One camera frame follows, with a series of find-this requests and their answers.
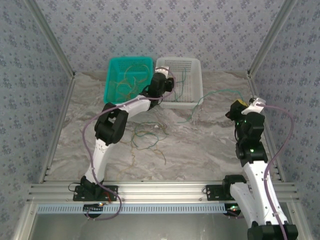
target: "marble floor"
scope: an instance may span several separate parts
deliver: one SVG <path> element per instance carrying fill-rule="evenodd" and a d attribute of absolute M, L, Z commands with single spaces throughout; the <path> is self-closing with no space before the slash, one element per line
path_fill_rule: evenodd
<path fill-rule="evenodd" d="M 202 82 L 204 95 L 209 91 L 232 89 L 240 91 L 246 101 L 251 97 L 247 79 L 232 72 L 203 72 Z M 102 111 L 105 83 L 106 72 L 76 73 L 74 90 L 46 180 L 77 180 L 87 171 L 89 155 L 81 131 L 89 119 Z M 229 174 L 245 175 L 235 154 L 234 123 L 225 117 L 237 98 L 239 96 L 231 92 L 211 94 L 186 123 L 179 122 L 190 116 L 191 109 L 156 106 L 131 118 L 121 142 L 113 148 L 105 180 L 220 181 Z M 143 149 L 157 139 L 154 135 L 139 137 L 136 144 L 143 150 L 138 150 L 132 147 L 130 140 L 135 127 L 144 122 L 160 123 L 138 127 L 139 131 L 156 134 L 160 141 L 154 147 Z M 94 124 L 86 131 L 92 151 L 95 146 Z M 262 142 L 269 152 L 264 138 Z"/>

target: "green plastic basket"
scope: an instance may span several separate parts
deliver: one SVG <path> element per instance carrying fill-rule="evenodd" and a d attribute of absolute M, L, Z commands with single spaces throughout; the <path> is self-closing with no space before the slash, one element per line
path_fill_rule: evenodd
<path fill-rule="evenodd" d="M 152 75 L 151 57 L 112 58 L 106 76 L 104 103 L 121 104 L 134 99 L 145 86 L 150 84 Z"/>

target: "blue floral wallpaper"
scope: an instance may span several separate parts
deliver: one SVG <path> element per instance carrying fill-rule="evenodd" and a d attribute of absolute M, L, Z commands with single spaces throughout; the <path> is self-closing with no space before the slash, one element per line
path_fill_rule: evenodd
<path fill-rule="evenodd" d="M 283 0 L 37 0 L 74 71 L 121 56 L 249 68 Z"/>
<path fill-rule="evenodd" d="M 0 239 L 9 240 L 69 80 L 22 0 L 1 0 L 0 22 Z"/>
<path fill-rule="evenodd" d="M 288 181 L 296 182 L 315 239 L 320 239 L 320 1 L 299 0 L 254 77 L 260 96 L 289 110 L 293 137 L 281 156 Z M 290 121 L 267 113 L 276 145 Z"/>

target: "white plastic basket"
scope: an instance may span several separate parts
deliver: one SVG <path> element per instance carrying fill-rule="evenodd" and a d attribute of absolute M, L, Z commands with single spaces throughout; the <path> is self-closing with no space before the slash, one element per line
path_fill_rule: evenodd
<path fill-rule="evenodd" d="M 155 66 L 168 66 L 177 82 L 175 93 L 163 99 L 160 104 L 162 108 L 193 109 L 199 99 L 204 96 L 201 64 L 198 59 L 188 57 L 160 57 L 156 60 Z"/>

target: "wall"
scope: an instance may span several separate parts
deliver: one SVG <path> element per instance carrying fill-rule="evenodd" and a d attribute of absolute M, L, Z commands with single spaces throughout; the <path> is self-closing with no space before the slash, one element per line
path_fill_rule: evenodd
<path fill-rule="evenodd" d="M 9 240 L 69 80 L 22 0 L 1 0 L 0 22 L 0 239 Z"/>
<path fill-rule="evenodd" d="M 260 96 L 289 110 L 293 137 L 281 156 L 288 181 L 296 182 L 315 239 L 320 239 L 320 2 L 299 0 L 254 79 Z M 276 145 L 289 119 L 267 113 Z"/>
<path fill-rule="evenodd" d="M 74 71 L 120 56 L 249 68 L 283 0 L 37 0 Z"/>

